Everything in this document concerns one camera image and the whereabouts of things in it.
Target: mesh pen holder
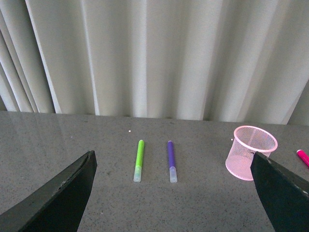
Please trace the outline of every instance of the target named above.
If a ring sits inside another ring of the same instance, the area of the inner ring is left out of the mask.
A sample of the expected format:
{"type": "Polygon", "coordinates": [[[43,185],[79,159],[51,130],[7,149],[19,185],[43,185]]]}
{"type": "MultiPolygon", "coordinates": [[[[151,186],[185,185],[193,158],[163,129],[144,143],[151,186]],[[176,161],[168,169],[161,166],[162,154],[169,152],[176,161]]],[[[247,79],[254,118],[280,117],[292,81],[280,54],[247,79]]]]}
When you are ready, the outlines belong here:
{"type": "Polygon", "coordinates": [[[253,126],[241,126],[234,130],[232,148],[225,161],[229,172],[242,180],[253,180],[250,166],[256,151],[269,157],[278,143],[267,131],[253,126]]]}

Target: table surface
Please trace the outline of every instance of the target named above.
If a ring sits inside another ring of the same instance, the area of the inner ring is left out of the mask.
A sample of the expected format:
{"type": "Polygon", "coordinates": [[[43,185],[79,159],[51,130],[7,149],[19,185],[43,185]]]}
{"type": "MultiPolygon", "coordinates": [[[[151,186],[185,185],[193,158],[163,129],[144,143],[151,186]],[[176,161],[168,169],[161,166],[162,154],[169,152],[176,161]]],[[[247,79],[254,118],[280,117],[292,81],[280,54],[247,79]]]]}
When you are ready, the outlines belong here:
{"type": "MultiPolygon", "coordinates": [[[[225,159],[243,123],[0,112],[0,214],[89,150],[97,172],[79,231],[265,231],[272,225],[253,181],[231,175],[225,159]],[[142,177],[133,182],[138,141],[142,177]],[[170,183],[167,141],[178,182],[170,183]]],[[[250,123],[278,140],[270,158],[309,180],[296,151],[309,127],[250,123]]]]}

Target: curtain fold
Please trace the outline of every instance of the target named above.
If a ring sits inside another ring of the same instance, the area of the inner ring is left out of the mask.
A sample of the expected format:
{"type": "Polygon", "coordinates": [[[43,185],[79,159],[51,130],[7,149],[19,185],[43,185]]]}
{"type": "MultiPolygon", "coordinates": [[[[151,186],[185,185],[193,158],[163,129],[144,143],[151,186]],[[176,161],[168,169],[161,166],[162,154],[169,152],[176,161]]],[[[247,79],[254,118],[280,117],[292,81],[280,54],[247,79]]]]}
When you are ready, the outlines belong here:
{"type": "Polygon", "coordinates": [[[309,125],[309,1],[0,0],[0,12],[1,110],[309,125]]]}

